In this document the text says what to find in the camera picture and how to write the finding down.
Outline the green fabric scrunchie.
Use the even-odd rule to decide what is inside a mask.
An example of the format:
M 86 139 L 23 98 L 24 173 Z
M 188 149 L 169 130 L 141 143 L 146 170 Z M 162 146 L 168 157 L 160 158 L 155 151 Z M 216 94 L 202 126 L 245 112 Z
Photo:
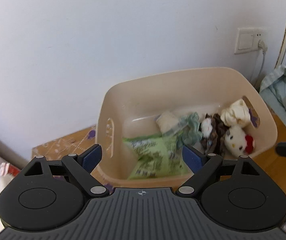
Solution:
M 193 146 L 203 138 L 200 131 L 199 114 L 193 112 L 181 117 L 182 129 L 177 134 L 177 149 L 183 146 Z

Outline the white Hello Kitty plush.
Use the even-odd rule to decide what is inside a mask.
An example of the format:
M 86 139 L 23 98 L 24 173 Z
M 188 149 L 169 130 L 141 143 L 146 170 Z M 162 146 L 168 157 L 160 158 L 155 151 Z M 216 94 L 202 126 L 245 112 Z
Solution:
M 232 126 L 226 131 L 224 143 L 226 149 L 236 158 L 240 155 L 250 155 L 255 149 L 254 138 L 246 134 L 239 125 Z

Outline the green snack packet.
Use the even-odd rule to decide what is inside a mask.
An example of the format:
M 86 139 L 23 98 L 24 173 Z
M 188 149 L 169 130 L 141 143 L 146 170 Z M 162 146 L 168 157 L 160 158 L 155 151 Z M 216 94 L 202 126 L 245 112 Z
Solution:
M 188 172 L 174 135 L 123 138 L 123 143 L 137 159 L 129 180 L 182 176 Z

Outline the clear cream packet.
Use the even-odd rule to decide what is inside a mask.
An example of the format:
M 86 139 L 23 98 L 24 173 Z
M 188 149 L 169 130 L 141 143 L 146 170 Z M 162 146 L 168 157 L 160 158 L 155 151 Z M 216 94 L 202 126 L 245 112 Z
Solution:
M 163 136 L 170 136 L 182 129 L 180 119 L 171 111 L 163 112 L 157 119 L 156 124 Z

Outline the cream white scrunchie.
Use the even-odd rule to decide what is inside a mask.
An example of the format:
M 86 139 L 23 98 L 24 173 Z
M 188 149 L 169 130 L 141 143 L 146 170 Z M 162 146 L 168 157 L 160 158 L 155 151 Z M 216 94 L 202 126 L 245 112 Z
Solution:
M 239 125 L 241 128 L 244 128 L 251 122 L 249 108 L 243 99 L 239 99 L 223 109 L 220 118 L 228 127 Z

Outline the light green cloth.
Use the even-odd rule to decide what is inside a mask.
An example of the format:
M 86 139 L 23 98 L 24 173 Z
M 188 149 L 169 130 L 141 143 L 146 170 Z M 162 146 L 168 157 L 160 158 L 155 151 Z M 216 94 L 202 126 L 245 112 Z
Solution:
M 286 66 L 279 65 L 266 75 L 260 84 L 259 94 L 286 126 Z

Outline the brown floral patterned box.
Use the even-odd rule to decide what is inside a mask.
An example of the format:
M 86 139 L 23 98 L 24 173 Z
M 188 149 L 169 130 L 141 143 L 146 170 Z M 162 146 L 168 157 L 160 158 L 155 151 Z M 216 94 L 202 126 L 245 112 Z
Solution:
M 63 156 L 81 154 L 95 144 L 96 125 L 32 148 L 32 159 L 43 155 L 47 160 L 60 160 Z

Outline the brown white scrunchie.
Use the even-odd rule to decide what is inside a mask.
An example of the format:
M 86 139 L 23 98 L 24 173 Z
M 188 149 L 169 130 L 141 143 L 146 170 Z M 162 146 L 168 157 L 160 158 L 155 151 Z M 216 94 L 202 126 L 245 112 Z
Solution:
M 200 143 L 204 149 L 204 154 L 214 153 L 225 157 L 226 147 L 225 147 L 225 134 L 229 129 L 218 113 L 214 115 L 205 115 L 204 120 L 200 124 L 200 131 L 203 134 Z

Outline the red white snack box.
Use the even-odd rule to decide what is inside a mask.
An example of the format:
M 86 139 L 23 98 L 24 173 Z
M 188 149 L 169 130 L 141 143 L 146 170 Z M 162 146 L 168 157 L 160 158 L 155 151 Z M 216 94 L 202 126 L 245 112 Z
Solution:
M 0 163 L 0 177 L 11 181 L 15 178 L 19 173 L 20 169 L 11 163 L 2 162 Z

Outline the white wall switch socket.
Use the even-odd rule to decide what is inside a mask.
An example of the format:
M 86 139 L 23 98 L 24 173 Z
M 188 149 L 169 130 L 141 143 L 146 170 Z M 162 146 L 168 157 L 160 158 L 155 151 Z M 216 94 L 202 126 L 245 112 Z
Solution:
M 259 41 L 266 36 L 266 28 L 239 28 L 234 54 L 245 54 L 259 50 Z

